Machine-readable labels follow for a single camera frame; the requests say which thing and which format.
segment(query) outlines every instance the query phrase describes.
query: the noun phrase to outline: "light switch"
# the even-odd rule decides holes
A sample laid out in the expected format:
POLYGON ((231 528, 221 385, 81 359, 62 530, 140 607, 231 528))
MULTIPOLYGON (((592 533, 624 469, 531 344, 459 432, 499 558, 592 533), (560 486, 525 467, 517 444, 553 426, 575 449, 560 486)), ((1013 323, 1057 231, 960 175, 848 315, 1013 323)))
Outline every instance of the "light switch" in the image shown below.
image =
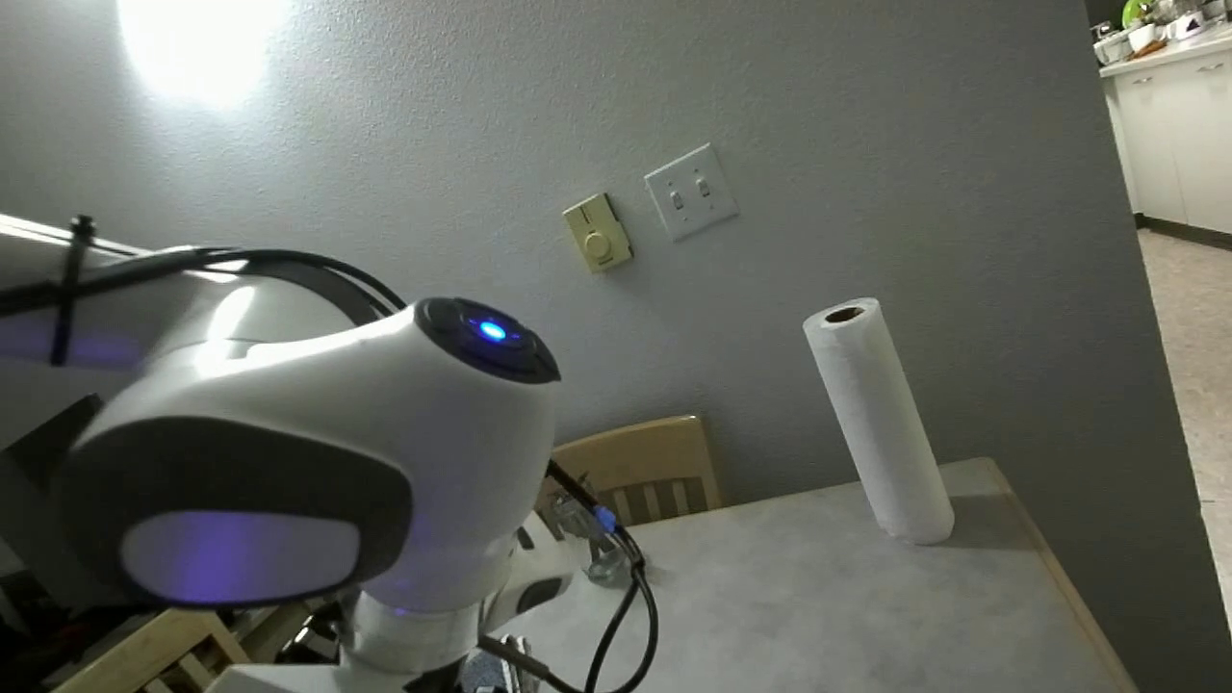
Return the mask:
POLYGON ((648 188, 675 241, 734 216, 734 195, 712 143, 651 169, 648 188))
POLYGON ((631 241, 607 195, 565 209, 565 224, 590 268, 603 272, 631 261, 631 241))

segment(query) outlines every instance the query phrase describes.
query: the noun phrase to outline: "blue light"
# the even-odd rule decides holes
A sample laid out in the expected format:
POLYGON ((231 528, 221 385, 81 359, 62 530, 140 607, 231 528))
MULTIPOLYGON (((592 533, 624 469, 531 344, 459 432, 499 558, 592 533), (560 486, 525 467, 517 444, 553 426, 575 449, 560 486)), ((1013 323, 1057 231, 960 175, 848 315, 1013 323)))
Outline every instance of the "blue light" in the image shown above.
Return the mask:
POLYGON ((495 323, 495 320, 480 320, 480 323, 476 323, 476 333, 485 333, 490 344, 507 344, 507 332, 503 332, 503 323, 495 323))

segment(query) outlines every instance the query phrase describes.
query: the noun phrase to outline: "table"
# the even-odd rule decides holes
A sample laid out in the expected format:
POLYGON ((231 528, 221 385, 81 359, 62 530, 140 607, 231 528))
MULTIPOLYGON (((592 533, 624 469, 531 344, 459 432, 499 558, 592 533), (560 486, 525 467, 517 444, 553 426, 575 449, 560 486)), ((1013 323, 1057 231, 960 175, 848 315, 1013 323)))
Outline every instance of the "table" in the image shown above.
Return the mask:
MULTIPOLYGON (((1111 693, 1134 687, 991 458, 943 467, 960 528, 938 545, 883 533, 859 486, 635 528, 662 612, 640 693, 1111 693)), ((517 616, 534 658, 583 685, 619 594, 575 577, 517 616)), ((642 654, 631 607, 603 666, 642 654)))

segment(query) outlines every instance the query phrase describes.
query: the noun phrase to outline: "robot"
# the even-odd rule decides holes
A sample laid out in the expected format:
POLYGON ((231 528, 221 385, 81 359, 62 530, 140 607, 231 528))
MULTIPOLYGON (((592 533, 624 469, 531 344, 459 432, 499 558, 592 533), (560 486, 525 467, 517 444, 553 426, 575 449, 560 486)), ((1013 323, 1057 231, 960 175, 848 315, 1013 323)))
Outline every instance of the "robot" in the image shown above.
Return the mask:
POLYGON ((126 374, 49 491, 101 582, 185 607, 362 589, 344 666, 237 666, 221 693, 459 687, 553 444, 531 327, 314 255, 0 216, 0 359, 126 374))

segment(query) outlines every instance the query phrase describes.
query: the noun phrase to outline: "white cabinet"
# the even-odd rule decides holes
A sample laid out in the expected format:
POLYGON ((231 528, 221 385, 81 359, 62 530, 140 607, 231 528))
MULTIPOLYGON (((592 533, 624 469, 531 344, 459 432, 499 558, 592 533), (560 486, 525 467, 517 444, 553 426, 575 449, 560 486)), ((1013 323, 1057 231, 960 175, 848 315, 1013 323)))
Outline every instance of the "white cabinet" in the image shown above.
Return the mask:
POLYGON ((1232 45, 1120 73, 1108 105, 1134 211, 1232 233, 1232 45))

